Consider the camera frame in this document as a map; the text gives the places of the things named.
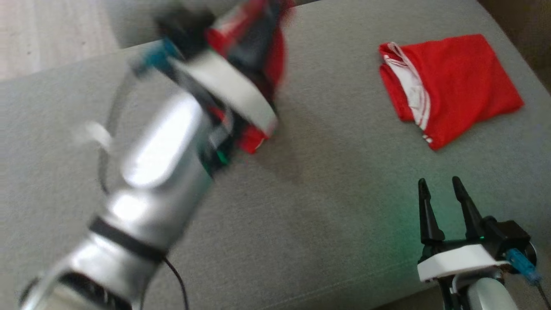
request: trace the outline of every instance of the gray fabric cushion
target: gray fabric cushion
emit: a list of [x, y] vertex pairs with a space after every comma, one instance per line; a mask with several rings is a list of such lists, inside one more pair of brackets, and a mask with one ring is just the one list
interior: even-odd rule
[[[526, 106], [433, 152], [414, 124], [398, 120], [377, 47], [471, 33], [486, 36]], [[422, 290], [422, 177], [449, 239], [464, 234], [453, 175], [482, 215], [514, 219], [536, 244], [551, 239], [551, 97], [475, 0], [321, 1], [297, 8], [286, 35], [276, 135], [217, 179], [171, 253], [193, 309], [370, 309]], [[126, 59], [144, 48], [0, 85], [2, 304], [69, 251], [101, 208], [95, 147], [74, 147], [70, 130], [105, 119]], [[158, 74], [139, 85], [118, 154], [172, 89]], [[181, 308], [166, 268], [146, 299], [145, 309], [158, 308]]]
[[185, 5], [188, 9], [209, 8], [220, 14], [243, 0], [102, 0], [111, 29], [120, 47], [151, 42], [159, 39], [152, 14], [167, 7]]

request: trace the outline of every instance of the black cable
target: black cable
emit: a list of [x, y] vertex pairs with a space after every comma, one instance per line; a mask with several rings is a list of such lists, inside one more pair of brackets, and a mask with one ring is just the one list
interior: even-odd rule
[[[114, 137], [117, 134], [118, 120], [121, 117], [122, 110], [127, 103], [127, 97], [132, 90], [132, 87], [136, 83], [136, 77], [132, 71], [128, 71], [125, 74], [121, 84], [118, 86], [115, 92], [115, 97], [109, 108], [109, 114], [107, 115], [107, 122], [105, 122], [105, 130]], [[105, 195], [109, 194], [109, 188], [107, 187], [107, 166], [109, 165], [109, 154], [105, 149], [100, 148], [98, 158], [98, 183], [100, 189]]]
[[538, 288], [538, 292], [540, 295], [542, 295], [543, 302], [545, 302], [545, 305], [547, 306], [547, 310], [551, 310], [551, 304], [549, 304], [549, 300], [547, 299], [547, 296], [543, 292], [543, 288], [541, 284], [537, 284], [536, 287]]
[[[125, 74], [125, 77], [123, 78], [121, 84], [117, 88], [115, 97], [113, 98], [113, 101], [111, 103], [111, 108], [109, 109], [107, 122], [105, 123], [105, 130], [107, 130], [107, 132], [113, 138], [117, 133], [118, 120], [120, 119], [122, 110], [124, 109], [127, 103], [126, 99], [130, 94], [130, 91], [132, 90], [132, 87], [134, 86], [135, 83], [136, 83], [136, 77], [132, 71], [129, 71]], [[101, 191], [105, 195], [109, 195], [110, 193], [109, 187], [107, 187], [108, 165], [109, 165], [109, 154], [105, 149], [100, 148], [99, 157], [98, 157], [98, 183]], [[178, 283], [180, 284], [180, 290], [182, 291], [182, 296], [183, 296], [183, 308], [184, 310], [189, 310], [190, 307], [187, 301], [186, 286], [183, 283], [183, 279], [180, 276], [180, 273], [178, 272], [178, 270], [176, 270], [176, 268], [172, 265], [172, 263], [168, 260], [168, 258], [165, 257], [163, 261], [170, 268], [170, 270], [172, 270], [172, 273], [174, 273], [174, 275], [178, 279]], [[143, 307], [144, 301], [145, 301], [145, 292], [142, 295], [141, 307]]]
[[169, 261], [168, 258], [164, 258], [163, 260], [165, 264], [172, 270], [172, 273], [176, 276], [178, 279], [178, 283], [180, 284], [180, 290], [182, 291], [182, 298], [183, 298], [183, 308], [184, 310], [188, 310], [190, 308], [190, 305], [187, 303], [187, 293], [186, 293], [186, 286], [183, 284], [182, 277], [180, 276], [180, 273], [176, 268], [172, 265], [172, 263]]

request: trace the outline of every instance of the white stripe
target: white stripe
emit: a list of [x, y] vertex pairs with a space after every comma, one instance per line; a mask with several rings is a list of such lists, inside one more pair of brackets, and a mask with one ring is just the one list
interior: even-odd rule
[[430, 117], [430, 96], [423, 86], [421, 76], [398, 44], [389, 42], [387, 46], [403, 60], [401, 62], [388, 55], [383, 57], [402, 85], [415, 123], [425, 130]]

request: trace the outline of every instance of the white trim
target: white trim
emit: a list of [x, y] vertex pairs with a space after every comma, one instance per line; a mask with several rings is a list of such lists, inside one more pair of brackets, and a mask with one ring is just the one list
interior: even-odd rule
[[266, 136], [272, 135], [277, 124], [272, 107], [251, 80], [222, 56], [209, 50], [176, 65]]
[[425, 141], [427, 143], [432, 143], [433, 142], [433, 139], [431, 137], [427, 136], [427, 135], [423, 135], [423, 139], [425, 139]]
[[396, 56], [403, 60], [395, 60], [388, 55], [383, 57], [402, 85], [415, 123], [422, 130], [425, 130], [430, 117], [430, 97], [423, 86], [421, 76], [398, 44], [389, 42], [387, 46]]

